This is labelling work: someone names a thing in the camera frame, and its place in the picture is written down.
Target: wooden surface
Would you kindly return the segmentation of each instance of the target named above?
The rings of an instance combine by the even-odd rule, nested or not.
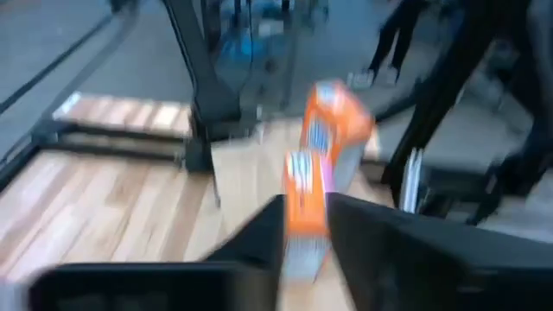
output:
[[[188,113],[174,103],[74,95],[54,118],[185,136]],[[284,153],[297,146],[298,130],[297,120],[275,122],[263,139],[214,146],[220,209],[211,176],[42,152],[0,194],[0,310],[21,309],[29,276],[58,263],[201,259],[281,192]],[[350,194],[390,205],[386,191],[356,179]],[[330,258],[315,284],[283,283],[280,309],[348,310],[342,283]]]

